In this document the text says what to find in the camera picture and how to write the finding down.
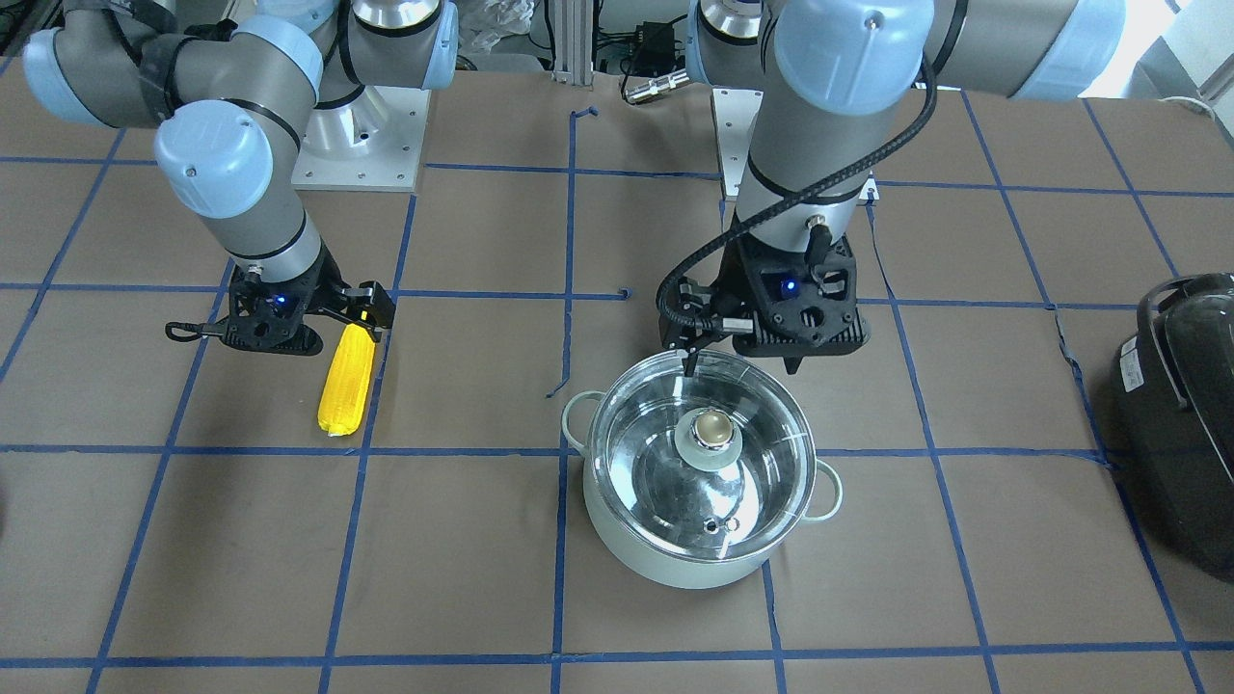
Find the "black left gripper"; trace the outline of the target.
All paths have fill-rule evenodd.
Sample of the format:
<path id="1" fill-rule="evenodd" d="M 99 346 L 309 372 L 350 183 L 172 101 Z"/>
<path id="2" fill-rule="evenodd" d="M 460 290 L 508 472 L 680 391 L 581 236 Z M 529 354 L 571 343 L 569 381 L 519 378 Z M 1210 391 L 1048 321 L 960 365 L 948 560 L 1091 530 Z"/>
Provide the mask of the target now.
<path id="1" fill-rule="evenodd" d="M 701 349 L 732 337 L 747 359 L 784 359 L 796 375 L 808 357 L 845 356 L 869 341 L 868 321 L 858 310 L 856 262 L 847 240 L 835 240 L 821 217 L 806 224 L 803 252 L 775 249 L 754 233 L 728 243 L 714 285 L 661 282 L 668 307 L 690 317 L 687 325 L 660 312 L 661 347 L 682 351 L 684 375 L 695 375 Z M 695 324 L 711 320 L 717 330 Z M 752 333 L 724 333 L 724 321 L 750 319 Z"/>

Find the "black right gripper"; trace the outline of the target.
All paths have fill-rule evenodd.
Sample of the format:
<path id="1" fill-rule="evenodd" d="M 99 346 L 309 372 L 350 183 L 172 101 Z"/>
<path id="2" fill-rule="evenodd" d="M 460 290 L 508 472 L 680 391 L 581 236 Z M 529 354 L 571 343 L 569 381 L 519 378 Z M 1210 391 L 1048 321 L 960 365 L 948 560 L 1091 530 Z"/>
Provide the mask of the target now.
<path id="1" fill-rule="evenodd" d="M 286 282 L 265 282 L 252 270 L 233 269 L 228 282 L 228 316 L 217 321 L 218 338 L 233 349 L 316 356 L 321 335 L 304 319 L 328 316 L 359 326 L 373 341 L 392 328 L 396 304 L 376 280 L 349 288 L 334 256 L 321 249 L 308 270 Z"/>

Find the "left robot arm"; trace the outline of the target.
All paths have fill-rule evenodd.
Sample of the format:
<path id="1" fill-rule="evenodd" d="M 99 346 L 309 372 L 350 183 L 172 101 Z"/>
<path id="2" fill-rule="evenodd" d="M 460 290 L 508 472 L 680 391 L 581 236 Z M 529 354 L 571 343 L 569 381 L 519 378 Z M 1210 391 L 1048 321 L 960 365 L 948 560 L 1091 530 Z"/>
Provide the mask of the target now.
<path id="1" fill-rule="evenodd" d="M 763 94 L 727 232 L 656 290 L 661 345 L 692 375 L 732 341 L 793 373 L 868 342 L 845 232 L 869 170 L 944 85 L 1062 101 L 1116 54 L 1124 1 L 695 1 L 689 78 Z"/>

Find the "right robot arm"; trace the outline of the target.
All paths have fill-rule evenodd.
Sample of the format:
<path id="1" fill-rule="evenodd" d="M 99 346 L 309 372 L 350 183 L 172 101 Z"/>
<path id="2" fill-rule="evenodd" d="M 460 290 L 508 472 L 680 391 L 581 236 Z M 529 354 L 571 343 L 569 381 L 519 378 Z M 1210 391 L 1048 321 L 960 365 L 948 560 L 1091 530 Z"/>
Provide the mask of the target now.
<path id="1" fill-rule="evenodd" d="M 241 22 L 185 30 L 172 1 L 67 1 L 63 12 L 21 53 L 36 101 L 65 121 L 154 130 L 159 170 L 234 263 L 225 316 L 168 322 L 168 338 L 313 356 L 323 342 L 308 315 L 383 338 L 392 299 L 379 282 L 343 279 L 294 165 L 313 114 L 371 86 L 448 86 L 457 5 L 260 1 Z"/>

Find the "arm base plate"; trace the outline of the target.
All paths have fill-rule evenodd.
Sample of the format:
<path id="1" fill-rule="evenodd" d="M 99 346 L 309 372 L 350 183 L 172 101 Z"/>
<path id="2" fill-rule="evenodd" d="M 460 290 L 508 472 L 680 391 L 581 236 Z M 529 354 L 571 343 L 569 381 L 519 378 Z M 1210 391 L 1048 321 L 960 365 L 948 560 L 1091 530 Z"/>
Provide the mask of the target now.
<path id="1" fill-rule="evenodd" d="M 317 191 L 413 193 L 433 93 L 366 86 L 308 116 L 292 185 Z"/>
<path id="2" fill-rule="evenodd" d="M 780 186 L 796 190 L 876 149 L 892 115 L 828 114 L 792 93 L 735 88 L 712 91 L 714 141 L 727 201 L 735 203 L 748 163 Z"/>

